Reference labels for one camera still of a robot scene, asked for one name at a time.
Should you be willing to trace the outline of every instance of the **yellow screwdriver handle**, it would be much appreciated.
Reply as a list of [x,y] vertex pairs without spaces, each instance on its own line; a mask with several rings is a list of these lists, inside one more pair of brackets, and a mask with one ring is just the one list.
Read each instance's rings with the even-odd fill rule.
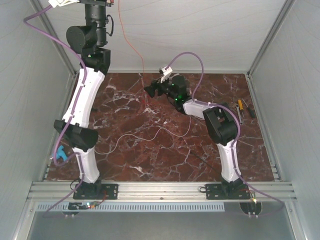
[[239,109],[240,109],[240,110],[243,110],[243,109],[244,109],[244,106],[242,105],[241,99],[238,100],[238,105],[239,105]]

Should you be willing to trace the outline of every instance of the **screwdriver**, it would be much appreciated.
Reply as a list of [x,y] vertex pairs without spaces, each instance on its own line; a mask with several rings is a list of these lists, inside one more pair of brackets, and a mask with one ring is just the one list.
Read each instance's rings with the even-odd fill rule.
[[255,119],[256,118],[255,112],[248,106],[248,104],[245,102],[245,100],[243,98],[242,98],[242,100],[243,100],[244,104],[246,105],[246,108],[248,109],[251,118]]
[[240,113],[242,114],[242,117],[245,118],[244,106],[242,105],[241,99],[238,100],[238,105],[239,105],[239,110],[240,110]]

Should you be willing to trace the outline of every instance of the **red marble tabletop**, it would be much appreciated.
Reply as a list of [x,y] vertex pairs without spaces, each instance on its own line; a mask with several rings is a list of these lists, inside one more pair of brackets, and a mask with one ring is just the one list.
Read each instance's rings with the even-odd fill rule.
[[[200,74],[182,74],[190,89]],[[148,85],[158,74],[145,74]],[[141,76],[137,73],[107,74],[96,95],[89,127],[99,132],[95,154],[100,177],[110,181],[219,181],[221,163],[217,146],[210,139],[205,122],[177,112],[165,95],[146,98]],[[236,102],[243,98],[253,108],[246,78],[243,74],[205,74],[195,94],[201,101],[227,102],[236,113]],[[273,181],[273,174],[258,120],[245,110],[244,124],[237,143],[237,156],[242,175],[249,181]],[[189,132],[184,135],[190,124]],[[63,167],[51,164],[47,180],[74,180],[79,177],[77,161]]]

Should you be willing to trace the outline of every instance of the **white connector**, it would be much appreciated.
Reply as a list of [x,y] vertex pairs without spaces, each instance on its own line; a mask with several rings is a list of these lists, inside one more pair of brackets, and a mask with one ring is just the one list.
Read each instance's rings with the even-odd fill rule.
[[170,77],[173,70],[170,66],[169,67],[165,66],[161,68],[161,71],[163,72],[163,76],[161,77],[160,83],[163,83],[165,80],[168,79],[168,77]]
[[79,0],[49,0],[49,4],[55,8],[56,6],[63,7],[69,4],[78,3]]

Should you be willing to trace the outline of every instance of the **blue clamp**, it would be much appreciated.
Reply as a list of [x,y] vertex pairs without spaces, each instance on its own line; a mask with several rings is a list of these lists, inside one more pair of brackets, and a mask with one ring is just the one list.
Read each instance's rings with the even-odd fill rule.
[[58,147],[58,150],[56,151],[56,159],[59,159],[59,158],[62,158],[63,159],[63,161],[65,162],[66,160],[67,160],[67,155],[66,155],[66,153],[65,153],[65,151],[64,151],[64,146],[62,146],[62,145],[60,145],[59,147]]

